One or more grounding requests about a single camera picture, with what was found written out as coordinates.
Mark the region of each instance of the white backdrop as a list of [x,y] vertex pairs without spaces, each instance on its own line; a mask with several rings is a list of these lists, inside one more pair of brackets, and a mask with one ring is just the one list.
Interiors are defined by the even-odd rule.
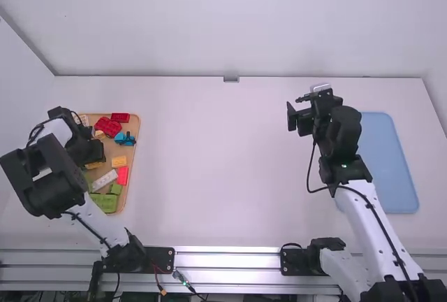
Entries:
[[61,75],[422,76],[447,122],[445,0],[0,0]]

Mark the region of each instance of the wire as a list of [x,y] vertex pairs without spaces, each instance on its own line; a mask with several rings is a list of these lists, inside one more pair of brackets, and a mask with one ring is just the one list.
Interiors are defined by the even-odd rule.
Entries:
[[307,189],[307,192],[309,192],[310,194],[314,194],[316,192],[320,192],[321,190],[329,189],[328,186],[321,187],[321,188],[318,188],[318,189],[315,189],[315,190],[310,190],[310,188],[309,188],[310,170],[311,170],[311,167],[312,167],[312,161],[314,160],[315,146],[316,146],[316,142],[314,141],[314,143],[312,145],[312,153],[310,154],[309,168],[307,169],[307,177],[306,177],[306,189]]
[[[111,250],[112,248],[110,247],[110,244],[108,243],[108,241],[101,237],[95,230],[93,230],[86,222],[84,222],[84,220],[82,220],[81,217],[79,217],[79,214],[74,214],[71,213],[69,211],[64,211],[62,213],[63,215],[70,215],[72,220],[77,220],[79,223],[81,223],[81,225],[86,228],[91,234],[93,234],[95,237],[97,237],[99,239],[99,242],[101,244],[104,244],[109,250]],[[119,281],[121,280],[121,275],[119,274],[119,271],[116,272],[117,273],[117,286],[115,287],[115,291],[113,292],[112,296],[115,296],[115,294],[118,292],[118,288],[119,288]]]
[[[310,188],[309,188],[309,176],[310,176],[310,170],[311,170],[311,167],[312,167],[312,160],[314,159],[315,145],[316,145],[316,142],[314,141],[314,144],[313,144],[313,147],[312,147],[312,153],[311,153],[311,156],[310,156],[309,169],[307,170],[307,177],[306,177],[306,188],[307,188],[307,192],[309,192],[310,194],[314,194],[316,192],[320,192],[322,190],[329,189],[329,186],[321,187],[321,188],[318,188],[318,189],[315,189],[315,190],[310,190]],[[336,185],[336,189],[337,188],[342,188],[342,189],[345,189],[345,190],[349,190],[350,192],[353,192],[354,194],[357,194],[359,197],[361,197],[363,199],[363,201],[366,202],[366,204],[367,204],[366,207],[372,211],[374,217],[377,220],[377,223],[379,223],[379,226],[380,226],[380,228],[381,228],[381,230],[382,230],[386,240],[388,241],[388,244],[390,245],[391,250],[393,251],[393,255],[396,258],[396,262],[397,262],[397,264],[399,265],[400,269],[402,270],[402,272],[404,274],[406,283],[409,286],[409,291],[410,291],[410,293],[411,293],[411,295],[413,297],[413,301],[414,302],[418,302],[418,295],[416,294],[416,291],[414,290],[414,287],[411,284],[411,280],[410,280],[410,277],[408,275],[408,272],[405,269],[404,262],[403,262],[402,258],[399,256],[399,253],[397,252],[396,247],[394,246],[394,243],[391,240],[390,235],[386,231],[386,228],[384,227],[383,222],[381,221],[379,215],[377,214],[377,211],[374,208],[374,205],[372,205],[372,203],[369,201],[369,199],[364,194],[359,192],[358,190],[355,190],[353,188],[347,187],[345,185]]]
[[112,248],[110,247],[110,244],[108,243],[108,241],[106,239],[104,239],[103,237],[101,237],[99,234],[97,234],[97,232],[95,230],[93,230],[86,222],[84,222],[84,220],[82,220],[82,218],[79,217],[79,214],[74,214],[71,213],[69,211],[64,211],[62,213],[62,215],[70,215],[72,220],[77,220],[79,223],[81,223],[81,225],[86,228],[91,234],[93,234],[95,237],[97,237],[99,239],[99,242],[101,244],[104,244],[105,246],[107,246],[107,248],[109,250],[111,250]]
[[285,260],[288,264],[290,264],[290,265],[295,265],[295,264],[293,263],[293,261],[291,261],[286,255],[283,254],[284,248],[287,247],[287,246],[295,246],[295,247],[298,247],[298,248],[300,248],[300,249],[302,249],[302,247],[301,247],[300,244],[297,244],[297,243],[287,243],[287,244],[282,245],[282,246],[281,246],[281,249],[279,250],[279,253],[284,257],[284,260]]
[[79,120],[79,123],[80,123],[81,125],[84,125],[84,124],[82,123],[81,117],[80,117],[75,111],[70,110],[70,113],[74,113],[74,115],[75,115],[75,116],[77,117],[77,119]]
[[117,280],[117,286],[115,287],[115,290],[114,290],[114,292],[113,292],[113,295],[112,295],[112,301],[115,300],[115,299],[121,298],[121,295],[119,295],[119,296],[115,296],[116,293],[118,292],[119,281],[121,280],[121,275],[119,274],[118,271],[117,271],[117,277],[118,277],[118,280]]

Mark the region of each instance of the yellow lego brick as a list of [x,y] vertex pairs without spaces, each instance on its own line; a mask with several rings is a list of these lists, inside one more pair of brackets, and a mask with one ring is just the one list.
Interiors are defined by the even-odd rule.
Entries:
[[104,164],[104,162],[93,162],[92,164],[86,164],[85,168],[95,169],[95,168],[101,167],[103,164]]
[[102,139],[105,138],[105,134],[102,131],[95,131],[95,138]]
[[122,155],[120,157],[114,157],[112,159],[112,167],[113,168],[119,168],[127,166],[127,158],[125,155]]

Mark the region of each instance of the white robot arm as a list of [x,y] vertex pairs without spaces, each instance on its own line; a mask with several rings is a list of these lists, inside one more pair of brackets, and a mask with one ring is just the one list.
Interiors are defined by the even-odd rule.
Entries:
[[[362,248],[365,265],[359,264],[339,238],[318,238],[304,250],[297,267],[329,275],[351,302],[447,301],[447,289],[440,280],[428,280],[411,258],[377,197],[372,176],[357,154],[361,114],[334,96],[329,85],[311,87],[296,100],[310,101],[311,107],[296,111],[287,103],[288,130],[298,128],[300,136],[312,135],[314,146],[307,174],[309,193],[328,190],[348,217]],[[309,189],[309,173],[318,146],[321,181]]]
[[25,148],[0,157],[0,166],[30,214],[65,220],[98,243],[103,260],[92,271],[89,301],[94,301],[103,271],[152,268],[147,249],[155,247],[144,247],[124,226],[110,224],[88,195],[80,167],[105,161],[103,144],[92,137],[91,127],[76,124],[66,108],[54,108],[48,116],[31,131]]
[[[62,147],[65,147],[74,136],[66,121],[61,117],[57,117],[43,124],[43,129],[34,136],[28,147],[37,144],[39,139],[51,134],[54,135]],[[48,168],[40,170],[39,174],[33,177],[33,181],[39,180],[48,173]],[[85,192],[83,196],[85,203],[82,205],[75,204],[67,209],[64,213],[61,213],[60,219],[66,221],[67,224],[78,227],[82,233],[85,233],[88,238],[98,244],[101,256],[107,258],[108,251],[116,245],[124,247],[129,244],[127,230],[124,226],[110,224],[107,215],[92,201],[88,193]],[[82,222],[95,231],[97,236],[86,229]]]

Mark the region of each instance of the white table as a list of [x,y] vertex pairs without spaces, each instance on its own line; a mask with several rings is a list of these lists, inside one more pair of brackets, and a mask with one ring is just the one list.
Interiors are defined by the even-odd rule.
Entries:
[[[337,289],[328,278],[286,279],[277,270],[265,271],[277,269],[275,250],[290,241],[307,245],[311,238],[339,236],[351,249],[358,249],[349,223],[330,196],[306,193],[312,139],[287,131],[286,101],[294,101],[321,81],[332,83],[346,105],[360,111],[384,111],[393,117],[420,209],[414,215],[391,215],[390,220],[402,242],[422,254],[421,261],[426,262],[421,266],[429,271],[434,268],[437,277],[444,279],[445,275],[447,279],[447,261],[436,260],[447,254],[447,140],[420,79],[241,78],[236,84],[218,77],[58,78],[46,109],[61,105],[80,113],[128,111],[140,116],[128,200],[122,214],[111,217],[111,224],[115,220],[125,223],[146,245],[177,245],[185,252],[205,252],[184,253],[178,258],[183,257],[190,280],[203,285],[204,291],[267,289],[311,294],[323,283],[324,294],[335,294]],[[315,159],[311,186],[319,185]],[[61,222],[28,215],[13,195],[0,220],[0,248],[10,250],[0,250],[0,260],[6,259],[12,266],[4,270],[3,278],[0,275],[1,289],[25,285],[32,289],[26,281],[36,280],[36,273],[26,265],[45,267],[54,262],[68,268],[57,272],[45,267],[42,282],[36,283],[40,288],[54,287],[56,282],[60,287],[65,282],[86,289],[89,264],[98,256],[81,233]],[[27,251],[19,254],[18,249]],[[39,251],[46,254],[40,258],[36,250],[50,251]],[[53,250],[64,251],[59,251],[56,259]],[[206,258],[215,250],[239,253],[234,259],[241,261]],[[267,255],[262,258],[259,254],[264,252]],[[260,258],[250,262],[250,254]],[[193,255],[202,258],[196,261]],[[255,268],[254,263],[264,271],[207,271],[228,264],[231,268]],[[21,269],[14,264],[21,264]],[[136,276],[125,276],[122,287],[156,290],[150,275]],[[114,288],[115,277],[106,275],[105,280],[110,283],[104,289]],[[170,288],[181,289],[174,284]]]

